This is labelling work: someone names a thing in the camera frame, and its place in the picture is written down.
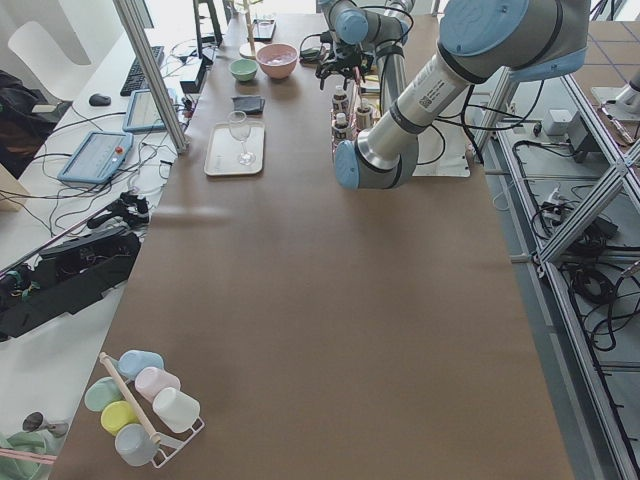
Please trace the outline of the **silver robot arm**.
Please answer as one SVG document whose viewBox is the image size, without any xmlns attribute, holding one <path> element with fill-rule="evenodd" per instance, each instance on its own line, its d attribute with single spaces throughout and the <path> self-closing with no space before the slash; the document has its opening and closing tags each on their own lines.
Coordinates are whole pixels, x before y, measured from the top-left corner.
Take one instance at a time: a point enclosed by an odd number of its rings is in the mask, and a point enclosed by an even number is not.
<svg viewBox="0 0 640 480">
<path fill-rule="evenodd" d="M 316 66 L 316 77 L 324 83 L 340 75 L 348 82 L 376 70 L 380 107 L 387 111 L 406 87 L 403 47 L 413 27 L 413 6 L 412 1 L 387 1 L 382 6 L 319 1 L 330 49 Z"/>
<path fill-rule="evenodd" d="M 389 189 L 418 163 L 418 136 L 469 85 L 506 67 L 516 82 L 578 70 L 586 56 L 587 1 L 452 1 L 439 25 L 434 56 L 410 84 L 393 91 L 381 119 L 341 142 L 334 170 L 346 189 Z"/>
</svg>

